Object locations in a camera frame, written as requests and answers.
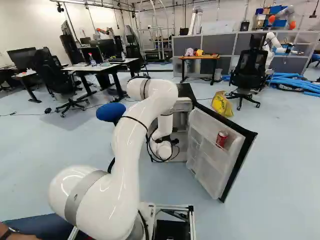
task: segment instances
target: red can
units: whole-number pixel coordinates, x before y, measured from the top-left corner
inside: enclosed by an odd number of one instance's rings
[[[216,146],[219,148],[224,148],[227,139],[228,133],[226,131],[219,131],[218,135],[216,136]]]

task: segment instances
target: table leg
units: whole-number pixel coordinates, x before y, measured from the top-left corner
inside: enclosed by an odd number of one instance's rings
[[[114,83],[115,83],[116,91],[117,91],[118,96],[119,96],[119,98],[117,98],[115,100],[115,102],[118,102],[118,101],[120,101],[121,99],[123,99],[125,97],[126,92],[123,91],[122,88],[121,88],[117,73],[116,72],[112,73],[112,76],[113,76],[113,80],[114,80]]]
[[[133,64],[129,64],[129,69],[130,69],[131,78],[133,78],[135,76],[135,71],[134,71],[134,68],[133,68]]]
[[[87,79],[86,79],[86,77],[85,77],[84,74],[81,73],[81,74],[80,74],[80,78],[81,78],[81,81],[82,81],[82,83],[83,83],[83,86],[84,86],[87,94],[85,94],[85,95],[83,95],[83,96],[81,96],[81,97],[78,97],[77,100],[84,99],[84,98],[89,97],[89,96],[91,96],[91,95],[93,95],[93,94],[95,94],[95,93],[97,92],[96,90],[91,91],[91,89],[90,89],[90,87],[89,87],[89,84],[88,84],[88,82],[87,82]]]
[[[180,83],[182,84],[185,81],[185,60],[182,59],[182,80]]]
[[[37,104],[42,103],[42,101],[40,101],[40,100],[38,100],[38,99],[36,98],[36,96],[34,95],[34,93],[32,92],[32,90],[31,90],[30,87],[28,86],[28,83],[26,82],[25,77],[22,77],[22,78],[21,78],[21,83],[23,84],[23,86],[25,87],[25,89],[27,90],[27,92],[29,93],[29,95],[30,95],[30,97],[31,97],[31,98],[28,100],[29,102],[33,102],[33,103],[37,103]]]
[[[101,89],[100,89],[101,91],[103,91],[111,86],[109,74],[107,74],[107,73],[97,74],[97,75],[95,75],[95,77],[99,82],[99,85],[101,87]]]
[[[216,72],[216,67],[217,67],[217,59],[213,59],[213,69],[212,69],[212,79],[210,82],[210,85],[212,86],[214,84],[215,81],[215,72]]]

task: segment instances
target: blue stool seat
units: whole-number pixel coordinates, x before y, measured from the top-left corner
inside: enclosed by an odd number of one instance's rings
[[[99,107],[96,112],[96,118],[110,123],[116,123],[122,117],[122,115],[126,111],[126,106],[118,103],[118,102],[111,102],[102,105]]]

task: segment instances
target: water bottle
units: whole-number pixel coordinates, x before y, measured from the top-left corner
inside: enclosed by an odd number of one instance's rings
[[[92,57],[92,53],[91,52],[89,52],[89,60],[90,60],[90,64],[91,64],[92,67],[97,66],[97,62]]]

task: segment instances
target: yellow bag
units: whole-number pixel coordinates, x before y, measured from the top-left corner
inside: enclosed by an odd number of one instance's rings
[[[225,97],[226,91],[217,91],[212,99],[212,108],[220,115],[228,118],[234,115],[232,103]]]

